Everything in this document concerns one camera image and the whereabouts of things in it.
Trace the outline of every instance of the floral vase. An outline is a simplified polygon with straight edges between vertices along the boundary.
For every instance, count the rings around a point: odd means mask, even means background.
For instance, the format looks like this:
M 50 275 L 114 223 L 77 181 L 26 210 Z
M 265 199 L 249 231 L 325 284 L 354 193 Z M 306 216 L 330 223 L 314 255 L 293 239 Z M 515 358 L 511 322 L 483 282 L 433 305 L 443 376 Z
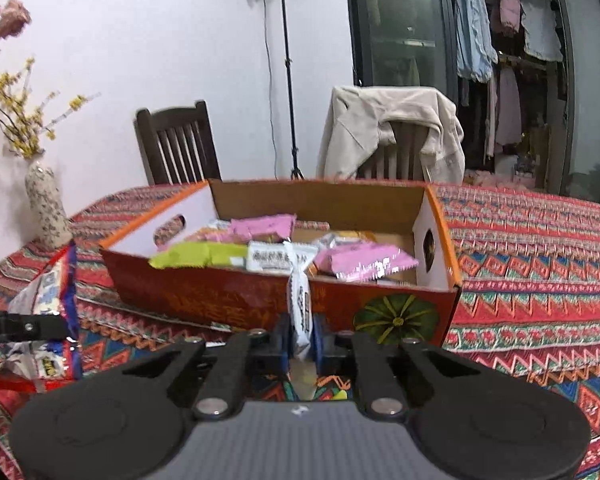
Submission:
M 69 220 L 62 206 L 54 172 L 42 163 L 41 155 L 29 160 L 24 182 L 41 243 L 48 250 L 67 244 L 73 237 Z

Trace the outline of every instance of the sliding glass door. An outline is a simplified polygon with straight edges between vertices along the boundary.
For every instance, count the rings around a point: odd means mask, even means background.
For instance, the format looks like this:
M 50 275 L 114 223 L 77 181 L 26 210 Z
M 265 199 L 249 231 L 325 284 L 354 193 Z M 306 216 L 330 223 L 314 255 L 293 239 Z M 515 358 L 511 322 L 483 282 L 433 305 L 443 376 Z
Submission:
M 450 0 L 349 0 L 354 81 L 433 86 L 455 100 Z
M 600 202 L 600 0 L 560 0 L 568 138 L 560 194 Z

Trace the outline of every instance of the wooden chair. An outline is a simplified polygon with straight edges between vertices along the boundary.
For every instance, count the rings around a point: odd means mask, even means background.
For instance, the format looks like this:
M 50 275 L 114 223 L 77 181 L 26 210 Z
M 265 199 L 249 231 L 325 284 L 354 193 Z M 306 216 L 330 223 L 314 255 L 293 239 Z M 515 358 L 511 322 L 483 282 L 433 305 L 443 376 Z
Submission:
M 420 150 L 429 135 L 426 126 L 391 123 L 396 144 L 379 146 L 358 168 L 357 178 L 424 180 Z
M 136 114 L 136 133 L 153 184 L 185 184 L 220 178 L 206 103 Z

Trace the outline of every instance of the white wall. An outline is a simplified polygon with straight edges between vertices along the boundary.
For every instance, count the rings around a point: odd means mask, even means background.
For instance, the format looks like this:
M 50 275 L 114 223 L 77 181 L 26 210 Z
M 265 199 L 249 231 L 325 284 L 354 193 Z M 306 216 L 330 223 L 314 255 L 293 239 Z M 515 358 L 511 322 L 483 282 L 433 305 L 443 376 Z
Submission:
M 69 214 L 146 183 L 132 120 L 138 108 L 208 104 L 224 178 L 274 174 L 262 0 L 22 0 L 32 24 L 1 43 L 0 72 L 36 56 L 34 99 L 102 95 L 44 144 Z M 269 4 L 278 174 L 290 171 L 280 0 Z M 299 158 L 315 174 L 331 87 L 351 83 L 347 0 L 287 0 Z M 0 258 L 32 235 L 23 161 L 0 137 Z

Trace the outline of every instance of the patterned tablecloth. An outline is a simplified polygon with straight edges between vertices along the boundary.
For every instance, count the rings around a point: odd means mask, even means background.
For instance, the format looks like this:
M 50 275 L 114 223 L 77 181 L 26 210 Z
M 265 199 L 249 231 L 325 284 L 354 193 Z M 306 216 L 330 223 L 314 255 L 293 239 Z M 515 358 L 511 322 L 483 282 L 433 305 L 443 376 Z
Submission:
M 77 304 L 87 373 L 124 363 L 183 336 L 213 333 L 123 304 L 98 242 L 180 187 L 107 196 L 74 217 Z M 510 190 L 440 186 L 464 292 L 445 347 L 571 399 L 592 441 L 579 478 L 600 480 L 600 205 Z M 0 262 L 0 309 L 44 266 L 32 242 Z M 349 383 L 322 378 L 327 399 Z M 288 383 L 257 385 L 261 398 L 289 399 Z M 7 434 L 24 396 L 0 391 L 0 468 L 21 479 Z

